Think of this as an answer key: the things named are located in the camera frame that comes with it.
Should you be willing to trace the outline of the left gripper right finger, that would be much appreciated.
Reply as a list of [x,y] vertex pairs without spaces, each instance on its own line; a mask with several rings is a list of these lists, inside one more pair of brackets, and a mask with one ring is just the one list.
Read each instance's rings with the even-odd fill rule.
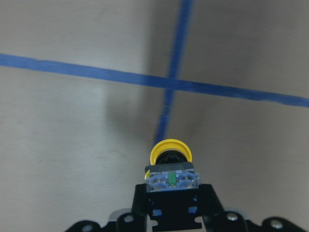
[[208,232],[304,232],[305,229],[281,217],[269,217],[261,225],[235,210],[225,210],[210,184],[199,186],[199,211]]

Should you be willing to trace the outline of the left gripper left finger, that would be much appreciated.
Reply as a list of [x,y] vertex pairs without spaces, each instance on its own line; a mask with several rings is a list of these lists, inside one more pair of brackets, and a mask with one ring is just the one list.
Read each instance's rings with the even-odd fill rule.
[[129,212],[122,213],[116,219],[100,226],[95,221],[82,220],[70,226],[68,232],[145,232],[147,231],[147,197],[146,185],[135,186],[132,207]]

